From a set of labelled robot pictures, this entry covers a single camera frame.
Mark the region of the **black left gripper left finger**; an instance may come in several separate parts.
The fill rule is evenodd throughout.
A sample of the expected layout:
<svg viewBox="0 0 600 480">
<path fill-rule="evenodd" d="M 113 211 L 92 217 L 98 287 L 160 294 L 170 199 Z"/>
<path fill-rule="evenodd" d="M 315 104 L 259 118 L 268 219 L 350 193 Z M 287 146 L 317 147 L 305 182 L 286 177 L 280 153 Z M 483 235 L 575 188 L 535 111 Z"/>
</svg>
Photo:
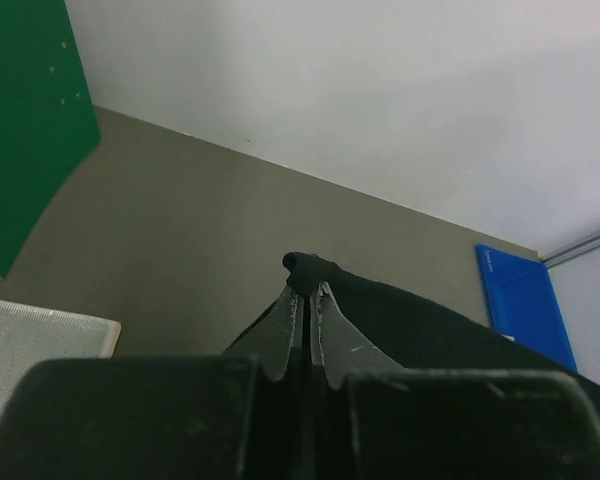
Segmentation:
<svg viewBox="0 0 600 480">
<path fill-rule="evenodd" d="M 285 479 L 303 301 L 221 355 L 49 360 L 0 416 L 0 479 Z"/>
</svg>

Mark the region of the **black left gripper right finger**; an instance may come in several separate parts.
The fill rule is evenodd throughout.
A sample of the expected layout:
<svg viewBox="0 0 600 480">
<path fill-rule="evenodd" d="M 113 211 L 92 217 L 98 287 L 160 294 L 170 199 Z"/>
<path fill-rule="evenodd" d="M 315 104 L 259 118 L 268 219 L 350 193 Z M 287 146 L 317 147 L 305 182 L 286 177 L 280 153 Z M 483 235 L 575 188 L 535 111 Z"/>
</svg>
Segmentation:
<svg viewBox="0 0 600 480">
<path fill-rule="evenodd" d="M 311 298 L 324 376 L 320 479 L 600 479 L 600 416 L 577 381 L 530 369 L 405 368 Z"/>
</svg>

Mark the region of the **black t shirt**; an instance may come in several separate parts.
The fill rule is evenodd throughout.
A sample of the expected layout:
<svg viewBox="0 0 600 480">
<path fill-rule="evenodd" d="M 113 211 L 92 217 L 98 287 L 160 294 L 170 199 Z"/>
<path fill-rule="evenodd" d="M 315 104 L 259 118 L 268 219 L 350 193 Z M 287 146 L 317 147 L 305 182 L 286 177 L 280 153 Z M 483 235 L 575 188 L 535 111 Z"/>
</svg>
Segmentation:
<svg viewBox="0 0 600 480">
<path fill-rule="evenodd" d="M 287 286 L 307 301 L 321 282 L 344 317 L 403 367 L 416 369 L 566 369 L 432 300 L 349 273 L 317 255 L 282 259 Z"/>
</svg>

